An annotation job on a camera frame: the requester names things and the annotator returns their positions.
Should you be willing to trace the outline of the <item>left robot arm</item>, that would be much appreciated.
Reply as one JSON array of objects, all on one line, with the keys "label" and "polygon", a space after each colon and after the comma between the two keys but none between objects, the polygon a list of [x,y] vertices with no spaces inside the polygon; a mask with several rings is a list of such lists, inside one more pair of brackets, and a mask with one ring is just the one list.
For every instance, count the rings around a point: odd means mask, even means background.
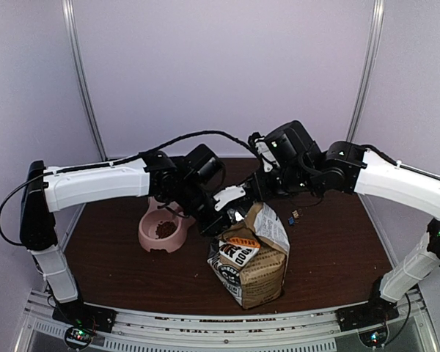
[{"label": "left robot arm", "polygon": [[162,204],[176,202],[185,215],[201,224],[214,224],[220,215],[213,195],[204,186],[224,164],[205,144],[184,157],[170,158],[155,150],[99,164],[29,168],[21,202],[20,240],[30,251],[51,287],[63,315],[76,326],[90,318],[58,244],[54,213],[74,205],[120,197],[154,197]]}]

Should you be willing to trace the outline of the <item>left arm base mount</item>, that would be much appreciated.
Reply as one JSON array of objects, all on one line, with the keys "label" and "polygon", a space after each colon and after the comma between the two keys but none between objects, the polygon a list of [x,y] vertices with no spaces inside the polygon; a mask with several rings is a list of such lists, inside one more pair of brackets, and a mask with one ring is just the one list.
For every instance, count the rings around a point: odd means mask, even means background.
[{"label": "left arm base mount", "polygon": [[116,315],[113,309],[88,305],[77,298],[68,303],[54,300],[52,318],[69,325],[63,337],[67,347],[82,351],[91,345],[98,332],[112,332]]}]

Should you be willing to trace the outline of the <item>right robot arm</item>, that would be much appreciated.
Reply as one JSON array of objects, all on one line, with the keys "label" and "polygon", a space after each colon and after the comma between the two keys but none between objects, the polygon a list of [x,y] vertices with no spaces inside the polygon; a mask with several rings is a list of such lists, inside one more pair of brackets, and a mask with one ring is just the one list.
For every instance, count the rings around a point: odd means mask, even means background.
[{"label": "right robot arm", "polygon": [[297,120],[262,136],[249,136],[262,163],[257,192],[262,199],[293,197],[309,192],[323,197],[329,191],[374,196],[409,206],[432,217],[416,247],[377,285],[378,296],[362,306],[366,323],[377,323],[389,312],[389,302],[440,265],[440,176],[390,158],[370,144],[346,141],[320,150]]}]

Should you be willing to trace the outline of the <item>dog food bag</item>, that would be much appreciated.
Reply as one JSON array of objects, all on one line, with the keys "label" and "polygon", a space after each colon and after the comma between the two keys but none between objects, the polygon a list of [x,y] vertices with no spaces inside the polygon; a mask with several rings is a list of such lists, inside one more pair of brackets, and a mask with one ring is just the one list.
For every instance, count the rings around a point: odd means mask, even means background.
[{"label": "dog food bag", "polygon": [[207,263],[243,309],[281,296],[290,243],[276,212],[257,202],[245,218],[215,237]]}]

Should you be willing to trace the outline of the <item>pink double pet bowl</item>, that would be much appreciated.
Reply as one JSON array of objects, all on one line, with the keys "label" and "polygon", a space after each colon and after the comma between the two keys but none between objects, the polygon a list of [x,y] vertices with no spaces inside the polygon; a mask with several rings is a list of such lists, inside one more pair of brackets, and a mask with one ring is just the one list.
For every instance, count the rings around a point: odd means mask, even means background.
[{"label": "pink double pet bowl", "polygon": [[139,243],[147,252],[173,253],[186,242],[188,230],[194,223],[195,219],[186,217],[177,203],[164,208],[154,197],[149,197],[147,211],[139,222]]}]

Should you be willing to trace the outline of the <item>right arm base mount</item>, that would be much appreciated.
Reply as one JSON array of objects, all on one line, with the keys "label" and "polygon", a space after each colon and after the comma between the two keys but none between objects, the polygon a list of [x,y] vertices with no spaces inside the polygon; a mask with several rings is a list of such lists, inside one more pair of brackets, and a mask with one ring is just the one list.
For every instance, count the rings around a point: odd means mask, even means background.
[{"label": "right arm base mount", "polygon": [[368,348],[382,348],[389,341],[387,323],[400,316],[396,303],[381,298],[378,277],[371,288],[368,301],[340,308],[336,311],[340,331],[359,331],[360,342]]}]

